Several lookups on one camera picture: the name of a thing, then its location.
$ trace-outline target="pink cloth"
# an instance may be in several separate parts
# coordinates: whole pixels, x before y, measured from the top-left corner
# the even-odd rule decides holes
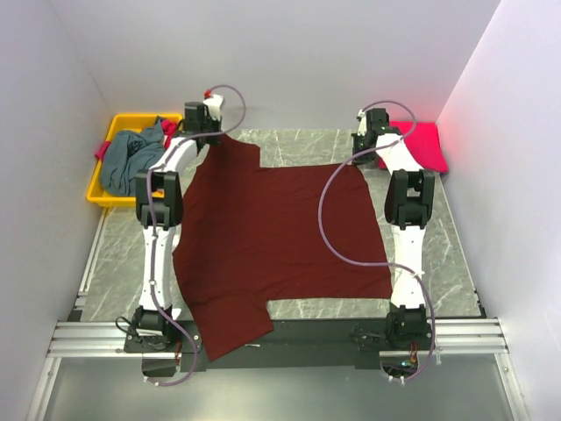
[[[412,123],[410,121],[392,121],[391,125],[399,127],[405,134]],[[415,131],[405,138],[405,145],[415,158],[415,161],[425,169],[432,169],[439,173],[448,172],[448,164],[440,150],[437,125],[434,123],[417,123]],[[379,160],[380,168],[387,168],[382,159]]]
[[[103,162],[103,157],[105,156],[105,153],[107,152],[107,148],[109,147],[110,144],[111,142],[104,141],[102,145],[99,147],[99,150],[95,153],[94,156],[101,162]]]
[[[174,136],[175,129],[177,128],[177,124],[173,121],[161,120],[161,128],[164,131],[164,134],[167,136],[166,141],[164,142],[164,148],[168,149],[172,141],[172,137]]]

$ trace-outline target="dark red shirt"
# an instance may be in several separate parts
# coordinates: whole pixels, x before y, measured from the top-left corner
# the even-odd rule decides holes
[[[210,360],[269,333],[268,300],[389,298],[388,268],[334,256],[317,226],[337,165],[261,168],[259,147],[222,137],[183,197],[174,267]],[[387,261],[364,176],[347,166],[332,183],[325,231],[343,255]]]

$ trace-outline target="glass panel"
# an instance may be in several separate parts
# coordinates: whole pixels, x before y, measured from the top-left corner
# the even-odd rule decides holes
[[[65,359],[46,420],[509,420],[492,355],[444,356],[406,387],[352,367],[221,369],[172,388],[138,359]]]

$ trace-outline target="garment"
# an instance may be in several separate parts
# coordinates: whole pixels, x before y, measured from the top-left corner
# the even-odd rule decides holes
[[[164,142],[164,148],[167,150],[169,145],[171,144],[172,137],[175,134],[175,129],[177,128],[177,124],[170,120],[161,120],[161,128],[166,135],[166,141]]]
[[[410,121],[392,121],[391,125],[399,127],[401,133],[405,134],[411,128],[412,123]],[[434,123],[417,123],[415,131],[405,138],[405,145],[421,167],[439,173],[448,172],[448,164],[440,150],[438,128]],[[386,168],[386,164],[381,158],[379,164],[380,168]]]
[[[140,133],[122,130],[107,148],[99,181],[113,196],[134,196],[134,177],[140,169],[154,165],[164,154],[161,124],[146,127]]]
[[[102,143],[102,145],[99,147],[99,150],[94,154],[94,156],[101,162],[103,162],[103,157],[105,156],[105,153],[107,152],[107,148],[109,147],[110,144],[111,142],[105,140]]]
[[[211,146],[183,197],[174,268],[210,360],[270,332],[268,300],[391,296],[388,268],[334,256],[317,226],[323,186],[337,165],[260,168],[259,148],[227,136]],[[332,183],[325,231],[344,255],[387,261],[363,175]]]

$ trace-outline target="gray marble table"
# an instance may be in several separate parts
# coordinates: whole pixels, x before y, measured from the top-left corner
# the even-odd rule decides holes
[[[341,162],[351,154],[350,130],[243,130],[234,139],[261,148],[262,167],[292,167]],[[181,177],[183,190],[204,158]],[[387,257],[394,257],[390,226],[383,216],[389,173],[374,166],[361,167],[380,223]],[[144,243],[133,209],[113,209],[99,237],[97,257],[89,270],[89,291],[82,321],[112,321],[131,317],[138,306],[144,270]],[[479,316],[478,297],[465,263],[440,178],[437,178],[432,219],[427,224],[423,249],[423,280],[439,317]],[[172,297],[180,318],[191,318],[173,275]],[[280,300],[268,304],[271,318],[385,317],[388,300],[314,298]]]

